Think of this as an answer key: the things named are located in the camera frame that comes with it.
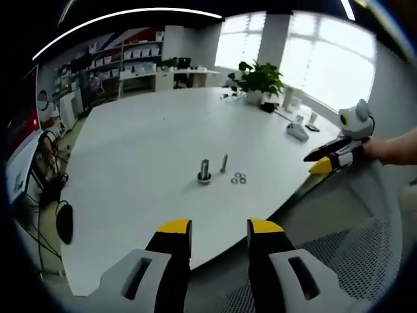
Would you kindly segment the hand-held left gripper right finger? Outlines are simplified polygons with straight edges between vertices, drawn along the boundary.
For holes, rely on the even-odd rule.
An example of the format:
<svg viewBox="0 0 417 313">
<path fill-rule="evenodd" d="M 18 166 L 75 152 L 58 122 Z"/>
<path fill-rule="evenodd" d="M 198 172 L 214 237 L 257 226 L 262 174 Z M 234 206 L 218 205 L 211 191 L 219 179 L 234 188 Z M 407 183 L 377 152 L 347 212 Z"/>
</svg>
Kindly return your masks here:
<svg viewBox="0 0 417 313">
<path fill-rule="evenodd" d="M 356 312 L 358 301 L 337 274 L 307 250 L 296 249 L 284 229 L 250 218 L 248 278 L 257 312 Z"/>
</svg>

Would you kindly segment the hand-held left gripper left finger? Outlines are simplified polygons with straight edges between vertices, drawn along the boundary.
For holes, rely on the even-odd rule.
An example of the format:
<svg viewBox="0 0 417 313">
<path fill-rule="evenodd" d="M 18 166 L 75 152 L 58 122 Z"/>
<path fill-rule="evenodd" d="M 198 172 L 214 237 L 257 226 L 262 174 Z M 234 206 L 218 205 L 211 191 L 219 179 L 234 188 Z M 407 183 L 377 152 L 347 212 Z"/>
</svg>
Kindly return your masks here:
<svg viewBox="0 0 417 313">
<path fill-rule="evenodd" d="M 100 312 L 183 312 L 192 252 L 192 221 L 162 224 L 100 278 Z"/>
</svg>

